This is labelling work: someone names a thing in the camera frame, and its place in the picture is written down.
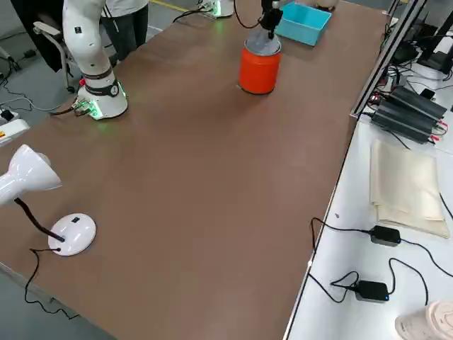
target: white power strip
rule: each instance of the white power strip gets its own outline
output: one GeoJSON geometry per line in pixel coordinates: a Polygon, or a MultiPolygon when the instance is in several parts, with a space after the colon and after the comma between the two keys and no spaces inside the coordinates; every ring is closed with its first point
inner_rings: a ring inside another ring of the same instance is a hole
{"type": "Polygon", "coordinates": [[[0,126],[0,147],[4,147],[29,129],[30,126],[23,119],[16,119],[0,126]]]}
{"type": "Polygon", "coordinates": [[[1,116],[1,113],[3,113],[3,111],[5,111],[5,110],[0,109],[0,126],[21,118],[21,116],[17,112],[10,110],[9,112],[11,112],[11,114],[14,116],[14,118],[12,118],[11,120],[6,120],[5,118],[3,118],[1,116]]]}

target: brown table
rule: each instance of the brown table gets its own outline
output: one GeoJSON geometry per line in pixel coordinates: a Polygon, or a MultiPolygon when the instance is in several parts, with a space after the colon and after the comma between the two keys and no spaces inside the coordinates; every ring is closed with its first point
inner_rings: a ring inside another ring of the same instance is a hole
{"type": "MultiPolygon", "coordinates": [[[[250,23],[259,1],[239,10],[250,23]]],[[[26,143],[61,176],[23,197],[42,224],[98,225],[84,253],[43,254],[36,283],[120,339],[281,339],[384,20],[340,3],[315,48],[283,40],[275,91],[252,96],[236,87],[248,32],[183,19],[116,69],[127,114],[50,118],[1,149],[1,169],[26,143]]],[[[47,237],[14,204],[0,218],[0,261],[28,277],[47,237]]]]}

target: orange can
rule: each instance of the orange can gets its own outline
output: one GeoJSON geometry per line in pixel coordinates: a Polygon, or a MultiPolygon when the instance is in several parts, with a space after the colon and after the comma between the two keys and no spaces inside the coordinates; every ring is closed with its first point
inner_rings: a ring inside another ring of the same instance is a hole
{"type": "Polygon", "coordinates": [[[269,94],[275,88],[278,68],[280,66],[280,41],[273,49],[257,50],[256,44],[248,44],[246,40],[242,49],[239,86],[250,94],[269,94]]]}

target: lamp shade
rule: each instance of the lamp shade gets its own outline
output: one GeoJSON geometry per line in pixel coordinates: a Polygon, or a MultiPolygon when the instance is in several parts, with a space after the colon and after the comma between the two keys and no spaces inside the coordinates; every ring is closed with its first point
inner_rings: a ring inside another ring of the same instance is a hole
{"type": "Polygon", "coordinates": [[[62,185],[44,154],[22,145],[9,163],[8,172],[0,177],[0,205],[6,204],[26,191],[58,188],[62,185]]]}

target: blue tray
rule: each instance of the blue tray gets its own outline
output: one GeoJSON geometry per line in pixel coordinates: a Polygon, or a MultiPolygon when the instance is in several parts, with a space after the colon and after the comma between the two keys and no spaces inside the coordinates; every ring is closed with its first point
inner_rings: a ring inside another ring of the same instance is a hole
{"type": "Polygon", "coordinates": [[[278,35],[315,46],[332,14],[292,2],[282,7],[283,18],[275,29],[278,35]]]}

